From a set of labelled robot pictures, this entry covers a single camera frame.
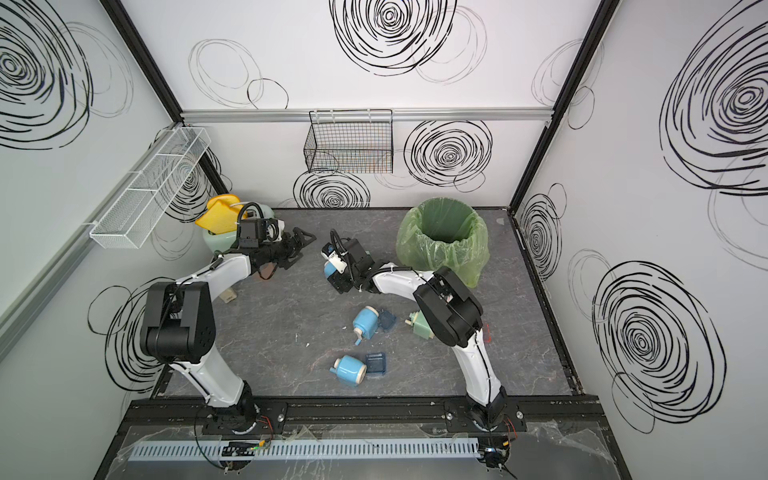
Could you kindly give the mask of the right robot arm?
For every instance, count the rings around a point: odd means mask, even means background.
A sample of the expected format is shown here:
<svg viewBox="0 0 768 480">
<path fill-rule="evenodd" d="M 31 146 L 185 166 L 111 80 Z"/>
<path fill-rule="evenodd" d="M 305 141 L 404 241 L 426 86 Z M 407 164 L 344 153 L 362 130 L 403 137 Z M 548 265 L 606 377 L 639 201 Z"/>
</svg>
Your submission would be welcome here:
<svg viewBox="0 0 768 480">
<path fill-rule="evenodd" d="M 496 376 L 483 338 L 483 308 L 449 267 L 418 271 L 376 261 L 358 240 L 330 231 L 323 246 L 327 280 L 340 293 L 352 289 L 413 300 L 434 336 L 452 349 L 466 385 L 470 416 L 484 429 L 504 420 L 507 394 Z"/>
</svg>

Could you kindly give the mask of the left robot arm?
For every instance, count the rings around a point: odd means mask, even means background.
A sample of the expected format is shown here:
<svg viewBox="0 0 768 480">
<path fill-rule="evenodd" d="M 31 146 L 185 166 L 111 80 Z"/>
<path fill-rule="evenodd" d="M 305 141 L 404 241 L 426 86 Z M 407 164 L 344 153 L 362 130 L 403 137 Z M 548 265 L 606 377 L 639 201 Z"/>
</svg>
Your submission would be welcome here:
<svg viewBox="0 0 768 480">
<path fill-rule="evenodd" d="M 212 262 L 174 281 L 150 286 L 141 322 L 141 352 L 181 373 L 229 429 L 238 435 L 260 420 L 252 390 L 219 353 L 213 300 L 261 267 L 289 269 L 316 236 L 299 227 L 285 229 L 275 218 L 240 220 L 232 246 Z"/>
</svg>

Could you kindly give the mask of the blue sharpener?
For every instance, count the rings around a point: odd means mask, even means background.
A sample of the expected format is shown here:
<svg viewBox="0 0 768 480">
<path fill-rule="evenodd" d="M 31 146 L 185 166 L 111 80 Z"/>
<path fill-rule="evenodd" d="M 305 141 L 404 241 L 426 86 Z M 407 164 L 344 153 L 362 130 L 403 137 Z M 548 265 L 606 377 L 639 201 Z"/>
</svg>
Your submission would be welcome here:
<svg viewBox="0 0 768 480">
<path fill-rule="evenodd" d="M 378 327 L 379 312 L 371 306 L 365 306 L 353 321 L 353 332 L 356 335 L 355 344 L 360 345 L 363 340 L 370 340 Z"/>
<path fill-rule="evenodd" d="M 330 262 L 325 263 L 324 269 L 323 269 L 325 278 L 330 278 L 336 272 L 337 272 L 337 269 L 332 263 Z"/>
<path fill-rule="evenodd" d="M 360 385 L 367 373 L 367 365 L 352 356 L 338 358 L 329 371 L 342 383 L 356 387 Z"/>
</svg>

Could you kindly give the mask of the clear pink shavings tray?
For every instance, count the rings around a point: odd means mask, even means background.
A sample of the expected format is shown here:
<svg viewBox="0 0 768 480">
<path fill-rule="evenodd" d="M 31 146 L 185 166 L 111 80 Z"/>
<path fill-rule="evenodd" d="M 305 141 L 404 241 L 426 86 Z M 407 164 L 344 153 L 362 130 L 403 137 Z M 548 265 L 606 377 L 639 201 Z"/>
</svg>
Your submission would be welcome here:
<svg viewBox="0 0 768 480">
<path fill-rule="evenodd" d="M 490 326 L 488 324 L 484 324 L 482 327 L 482 331 L 483 331 L 483 342 L 485 344 L 490 344 L 492 341 Z"/>
</svg>

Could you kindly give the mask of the green cream pencil sharpener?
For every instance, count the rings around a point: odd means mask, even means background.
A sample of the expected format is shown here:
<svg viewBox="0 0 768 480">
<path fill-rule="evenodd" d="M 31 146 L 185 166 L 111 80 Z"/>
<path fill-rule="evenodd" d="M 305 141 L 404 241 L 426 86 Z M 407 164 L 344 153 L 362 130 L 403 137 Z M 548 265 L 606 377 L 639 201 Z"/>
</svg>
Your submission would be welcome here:
<svg viewBox="0 0 768 480">
<path fill-rule="evenodd" d="M 429 340 L 434 337 L 434 333 L 421 311 L 411 313 L 405 323 L 412 329 L 412 333 L 420 338 Z"/>
</svg>

